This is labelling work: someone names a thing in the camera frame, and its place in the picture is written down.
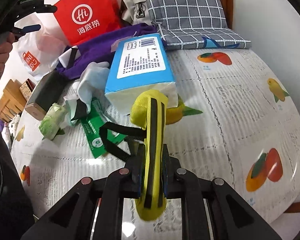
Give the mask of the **left hand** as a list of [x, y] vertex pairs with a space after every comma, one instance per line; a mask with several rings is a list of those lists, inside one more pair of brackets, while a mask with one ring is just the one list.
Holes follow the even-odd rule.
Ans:
[[5, 69], [5, 63], [9, 58], [9, 53], [13, 49], [14, 42], [15, 36], [12, 33], [8, 33], [6, 41], [0, 45], [0, 74], [2, 74]]

